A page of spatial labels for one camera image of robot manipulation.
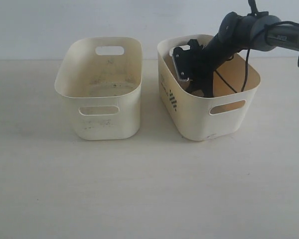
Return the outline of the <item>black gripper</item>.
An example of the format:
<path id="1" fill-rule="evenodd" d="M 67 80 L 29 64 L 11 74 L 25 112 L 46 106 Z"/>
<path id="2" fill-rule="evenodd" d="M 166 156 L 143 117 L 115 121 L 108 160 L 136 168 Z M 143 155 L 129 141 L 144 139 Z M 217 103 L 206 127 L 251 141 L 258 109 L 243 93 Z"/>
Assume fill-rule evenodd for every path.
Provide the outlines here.
<path id="1" fill-rule="evenodd" d="M 205 98 L 213 97 L 213 74 L 234 54 L 246 50 L 251 41 L 254 17 L 228 13 L 222 20 L 218 33 L 196 54 L 194 78 L 185 89 L 192 94 L 201 90 Z"/>

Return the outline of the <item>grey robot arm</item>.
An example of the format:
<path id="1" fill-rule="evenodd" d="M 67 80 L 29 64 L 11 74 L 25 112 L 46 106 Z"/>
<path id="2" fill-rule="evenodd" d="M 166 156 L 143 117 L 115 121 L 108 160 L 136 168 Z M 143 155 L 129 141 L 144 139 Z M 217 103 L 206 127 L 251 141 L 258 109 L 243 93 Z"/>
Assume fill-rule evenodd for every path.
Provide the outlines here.
<path id="1" fill-rule="evenodd" d="M 230 12 L 223 18 L 217 34 L 194 52 L 190 60 L 194 64 L 192 75 L 185 91 L 191 94 L 201 90 L 205 98 L 212 98 L 214 72 L 236 53 L 268 52 L 276 47 L 299 52 L 299 23 L 282 21 L 267 11 L 245 16 Z"/>

